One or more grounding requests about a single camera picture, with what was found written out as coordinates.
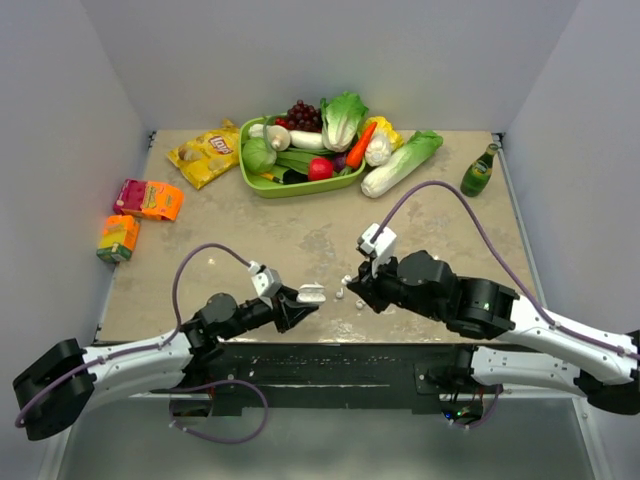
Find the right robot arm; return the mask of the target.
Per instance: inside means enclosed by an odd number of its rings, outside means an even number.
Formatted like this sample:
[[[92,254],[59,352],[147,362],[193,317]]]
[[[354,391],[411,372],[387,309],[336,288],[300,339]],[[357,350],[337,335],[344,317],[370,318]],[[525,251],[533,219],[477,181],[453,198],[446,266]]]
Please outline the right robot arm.
[[[426,251],[382,266],[364,261],[343,285],[374,312],[394,305],[473,340],[430,382],[447,391],[519,384],[565,391],[600,410],[639,412],[639,334],[612,334],[538,309],[491,280],[459,277]]]

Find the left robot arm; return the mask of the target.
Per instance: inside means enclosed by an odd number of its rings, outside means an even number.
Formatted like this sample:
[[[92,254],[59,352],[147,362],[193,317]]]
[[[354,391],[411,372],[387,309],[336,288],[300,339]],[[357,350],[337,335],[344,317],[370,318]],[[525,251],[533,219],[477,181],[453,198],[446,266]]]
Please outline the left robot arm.
[[[106,403],[154,390],[196,392],[224,341],[266,324],[285,333],[325,300],[319,284],[282,286],[270,298],[244,303],[217,293],[178,330],[152,339],[102,347],[60,341],[13,380],[20,408],[15,425],[29,440],[39,441]]]

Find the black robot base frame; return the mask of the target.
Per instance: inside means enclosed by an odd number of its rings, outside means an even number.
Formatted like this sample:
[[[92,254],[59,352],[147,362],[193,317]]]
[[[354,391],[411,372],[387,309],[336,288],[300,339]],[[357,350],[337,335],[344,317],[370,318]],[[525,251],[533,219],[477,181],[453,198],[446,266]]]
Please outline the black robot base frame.
[[[243,408],[390,409],[471,424],[494,385],[471,375],[473,345],[229,343],[180,393],[207,393],[216,415]]]

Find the white oval charging case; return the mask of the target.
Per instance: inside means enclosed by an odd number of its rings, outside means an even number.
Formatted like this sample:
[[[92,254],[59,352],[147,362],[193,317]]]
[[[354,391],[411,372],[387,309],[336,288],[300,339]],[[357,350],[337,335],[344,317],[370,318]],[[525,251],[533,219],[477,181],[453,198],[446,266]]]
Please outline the white oval charging case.
[[[319,283],[303,284],[298,288],[296,301],[305,304],[321,305],[326,301],[325,287]]]

